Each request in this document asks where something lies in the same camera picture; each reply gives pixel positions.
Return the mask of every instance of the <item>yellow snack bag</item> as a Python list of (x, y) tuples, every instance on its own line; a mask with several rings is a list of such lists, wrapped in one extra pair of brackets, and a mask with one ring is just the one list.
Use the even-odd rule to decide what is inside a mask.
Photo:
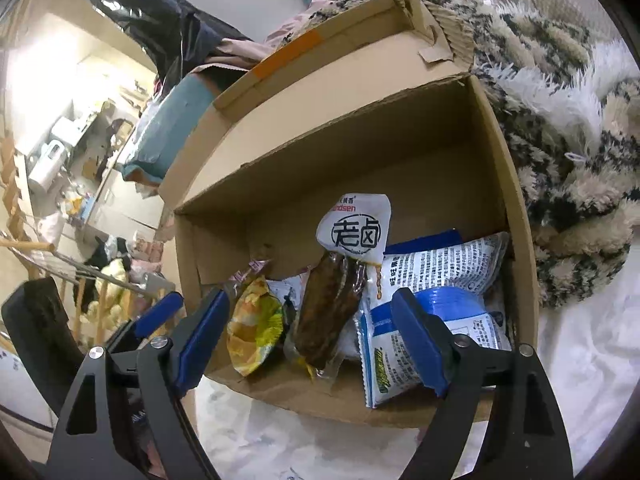
[(282, 305), (269, 292), (264, 276), (259, 276), (240, 296), (226, 326), (226, 348), (238, 373), (247, 377), (260, 366), (282, 330)]

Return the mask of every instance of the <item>cardboard box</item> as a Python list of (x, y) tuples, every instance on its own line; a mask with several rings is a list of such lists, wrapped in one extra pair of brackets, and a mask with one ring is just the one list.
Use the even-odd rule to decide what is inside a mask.
[[(239, 120), (210, 107), (160, 190), (175, 205), (190, 308), (265, 244), (276, 279), (316, 263), (316, 227), (338, 197), (385, 193), (390, 244), (449, 228), (465, 240), (511, 232), (506, 306), (516, 338), (535, 345), (535, 260), (515, 168), (480, 83), (468, 74), (468, 32), (430, 10), (419, 0), (367, 2), (315, 29), (315, 38), (327, 39), (302, 35), (292, 43), (312, 44), (297, 47), (302, 54), (263, 78), (249, 72), (228, 89), (232, 98), (222, 94), (221, 108)], [(225, 340), (206, 375), (255, 399), (347, 422), (424, 427), (436, 409), (423, 388), (367, 409), (359, 364), (342, 366), (330, 394), (279, 354), (244, 379)], [(477, 418), (488, 418), (490, 406), (486, 394)]]

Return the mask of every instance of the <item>fluffy blanket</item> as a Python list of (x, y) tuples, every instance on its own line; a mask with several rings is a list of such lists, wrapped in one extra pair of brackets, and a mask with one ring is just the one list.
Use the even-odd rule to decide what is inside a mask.
[[(365, 0), (337, 0), (283, 40)], [(518, 171), (544, 306), (591, 296), (640, 222), (640, 72), (621, 41), (515, 5), (423, 0), (460, 16)]]

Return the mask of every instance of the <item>white bedsheet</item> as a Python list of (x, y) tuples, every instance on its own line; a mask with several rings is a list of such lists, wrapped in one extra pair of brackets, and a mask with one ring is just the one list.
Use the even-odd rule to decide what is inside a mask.
[[(538, 352), (556, 393), (579, 471), (615, 424), (640, 377), (640, 235), (605, 291), (542, 312)], [(389, 480), (414, 453), (417, 430), (301, 416), (203, 379), (198, 432), (223, 480)], [(471, 471), (485, 423), (475, 424), (456, 474)]]

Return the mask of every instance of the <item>black plastic bag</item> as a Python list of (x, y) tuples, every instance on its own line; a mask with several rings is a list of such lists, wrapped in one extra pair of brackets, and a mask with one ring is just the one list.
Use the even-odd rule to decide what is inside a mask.
[(162, 81), (162, 97), (208, 56), (226, 56), (216, 49), (223, 38), (248, 39), (187, 0), (89, 1), (151, 58)]

